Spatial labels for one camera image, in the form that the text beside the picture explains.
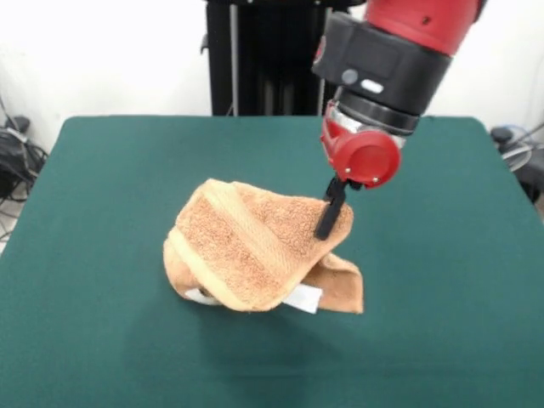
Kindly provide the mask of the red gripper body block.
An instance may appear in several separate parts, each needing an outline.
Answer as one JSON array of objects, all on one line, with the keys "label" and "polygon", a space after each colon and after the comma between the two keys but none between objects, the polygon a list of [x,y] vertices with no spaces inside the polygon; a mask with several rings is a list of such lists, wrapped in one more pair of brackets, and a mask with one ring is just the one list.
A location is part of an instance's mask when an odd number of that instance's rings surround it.
[{"label": "red gripper body block", "polygon": [[339,110],[323,116],[320,142],[342,181],[375,188],[387,183],[400,168],[401,137],[357,122]]}]

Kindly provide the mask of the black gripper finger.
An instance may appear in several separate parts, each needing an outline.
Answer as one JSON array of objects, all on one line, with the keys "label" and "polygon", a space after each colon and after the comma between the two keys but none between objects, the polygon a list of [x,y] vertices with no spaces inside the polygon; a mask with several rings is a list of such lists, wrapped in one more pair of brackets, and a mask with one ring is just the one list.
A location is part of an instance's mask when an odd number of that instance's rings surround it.
[{"label": "black gripper finger", "polygon": [[338,176],[333,177],[328,184],[323,198],[326,206],[314,230],[314,237],[318,240],[326,240],[332,232],[346,200],[346,184]]}]

